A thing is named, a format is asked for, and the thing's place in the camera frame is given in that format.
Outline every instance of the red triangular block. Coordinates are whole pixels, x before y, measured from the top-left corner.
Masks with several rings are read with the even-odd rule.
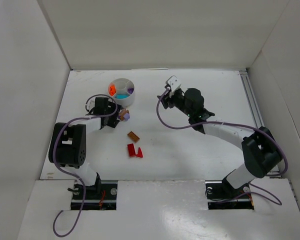
[[[136,155],[138,158],[143,158],[144,155],[142,154],[141,148],[138,148],[138,154]]]

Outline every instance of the wall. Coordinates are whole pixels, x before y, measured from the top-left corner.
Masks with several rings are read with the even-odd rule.
[[[75,69],[250,67],[289,0],[39,0]]]
[[[0,0],[0,240],[17,239],[69,67],[35,0]]]
[[[300,208],[300,0],[290,0],[249,70],[263,121],[289,160]]]

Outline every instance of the white floor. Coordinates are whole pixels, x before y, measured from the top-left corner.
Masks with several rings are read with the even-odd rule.
[[[177,180],[223,179],[243,162],[235,146],[192,128],[172,130],[156,116],[157,95],[165,90],[166,80],[177,76],[181,88],[197,88],[205,107],[225,121],[253,125],[245,90],[238,71],[212,69],[71,71],[63,95],[57,122],[67,122],[86,114],[85,101],[95,94],[106,94],[117,78],[127,78],[135,85],[135,101],[128,108],[131,118],[115,129],[104,129],[87,136],[87,158],[103,180]],[[188,118],[177,109],[160,113],[173,126],[188,125]],[[144,158],[129,158],[127,133],[140,137],[135,145]],[[72,179],[59,172],[46,158],[40,179]]]
[[[31,193],[18,240],[53,240],[70,230],[73,180],[39,180]],[[83,211],[65,240],[300,240],[300,213],[287,179],[257,179],[282,206],[253,196],[255,210],[207,210],[204,180],[119,181],[117,210]]]

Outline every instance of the white container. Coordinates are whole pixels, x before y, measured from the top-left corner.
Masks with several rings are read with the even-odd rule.
[[[115,94],[112,96],[114,100],[123,106],[124,108],[131,105],[136,96],[136,89],[135,85],[132,81],[126,78],[118,78],[114,81],[112,81],[109,86],[108,86],[108,93],[110,95],[110,87],[113,86],[115,87]],[[118,99],[117,95],[128,95],[128,97],[123,98],[123,99]]]

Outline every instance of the purple block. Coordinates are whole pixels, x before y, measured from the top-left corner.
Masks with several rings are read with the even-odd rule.
[[[126,113],[125,115],[123,115],[123,119],[125,121],[127,121],[129,118],[130,118],[130,114],[129,113]]]
[[[128,88],[128,93],[132,94],[134,92],[134,88]]]

